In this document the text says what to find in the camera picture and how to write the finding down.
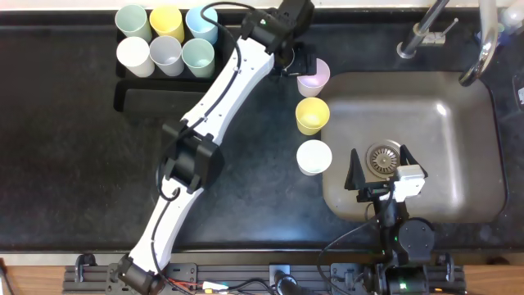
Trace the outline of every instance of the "sink drain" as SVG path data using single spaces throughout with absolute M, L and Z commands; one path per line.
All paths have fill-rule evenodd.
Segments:
M 399 148 L 392 140 L 373 144 L 366 155 L 369 170 L 383 179 L 391 177 L 400 164 Z

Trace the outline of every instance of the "black countertop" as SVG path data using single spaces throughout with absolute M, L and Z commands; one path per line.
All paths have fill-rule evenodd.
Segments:
M 444 47 L 422 48 L 409 61 L 395 46 L 422 11 L 345 11 L 335 20 L 324 13 L 317 20 L 331 24 L 313 25 L 300 39 L 317 46 L 332 76 L 462 71 L 477 58 L 477 12 L 447 11 L 437 26 L 457 14 Z M 153 171 L 164 120 L 113 109 L 119 78 L 110 12 L 58 15 L 15 13 L 0 22 L 0 251 L 128 251 L 158 198 Z M 336 24 L 341 16 L 345 24 Z M 524 114 L 513 92 L 523 52 L 521 36 L 482 77 L 494 97 L 507 206 L 489 224 L 436 225 L 437 249 L 524 248 Z M 296 129 L 301 99 L 292 78 L 255 87 L 224 138 L 224 171 L 196 200 L 175 249 L 320 248 L 359 225 L 336 217 L 321 176 L 296 166 L 296 149 L 310 139 Z M 361 230 L 346 247 L 377 249 L 377 235 Z

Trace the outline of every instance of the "sink basin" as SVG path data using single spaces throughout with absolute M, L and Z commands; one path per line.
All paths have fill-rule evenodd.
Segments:
M 429 174 L 422 193 L 406 200 L 412 217 L 486 222 L 501 212 L 506 191 L 490 92 L 480 81 L 460 86 L 459 75 L 367 72 L 331 78 L 321 95 L 331 111 L 321 136 L 336 160 L 323 174 L 323 195 L 337 216 L 364 220 L 367 206 L 356 202 L 356 191 L 344 190 L 351 149 L 372 182 L 391 175 L 399 144 Z

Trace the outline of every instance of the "cup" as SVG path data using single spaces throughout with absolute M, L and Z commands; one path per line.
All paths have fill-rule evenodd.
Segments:
M 328 64 L 317 58 L 317 74 L 303 75 L 296 77 L 298 83 L 298 92 L 306 98 L 316 97 L 324 88 L 324 85 L 329 81 L 329 66 Z
M 296 105 L 295 117 L 298 130 L 313 135 L 329 121 L 329 107 L 320 98 L 304 98 Z
M 115 23 L 127 37 L 140 37 L 151 42 L 151 27 L 147 22 L 147 13 L 139 5 L 131 4 L 116 12 Z
M 183 42 L 182 13 L 175 5 L 157 7 L 149 16 L 149 22 L 159 36 L 175 37 Z
M 182 74 L 183 60 L 182 45 L 171 36 L 155 38 L 149 46 L 149 56 L 156 65 L 168 76 L 175 77 Z
M 116 48 L 116 58 L 138 77 L 153 74 L 155 64 L 149 57 L 149 45 L 140 37 L 128 37 Z
M 333 159 L 331 149 L 320 140 L 308 140 L 296 151 L 296 161 L 300 171 L 308 176 L 324 172 Z
M 219 28 L 201 17 L 202 8 L 204 7 L 194 7 L 187 12 L 186 25 L 191 30 L 193 37 L 215 44 L 219 38 Z M 219 19 L 216 10 L 211 7 L 204 11 L 204 15 L 214 21 Z
M 182 48 L 182 59 L 197 78 L 210 78 L 215 72 L 215 50 L 204 39 L 191 39 Z

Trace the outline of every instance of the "white wall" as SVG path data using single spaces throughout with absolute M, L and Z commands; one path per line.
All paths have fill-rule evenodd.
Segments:
M 128 3 L 156 7 L 173 3 L 180 8 L 194 7 L 213 0 L 0 0 L 0 11 L 10 10 L 114 10 Z M 277 7 L 282 0 L 237 0 L 255 7 Z M 316 7 L 429 7 L 434 0 L 312 0 Z M 496 0 L 507 7 L 514 0 Z M 451 0 L 448 7 L 478 7 L 477 0 Z

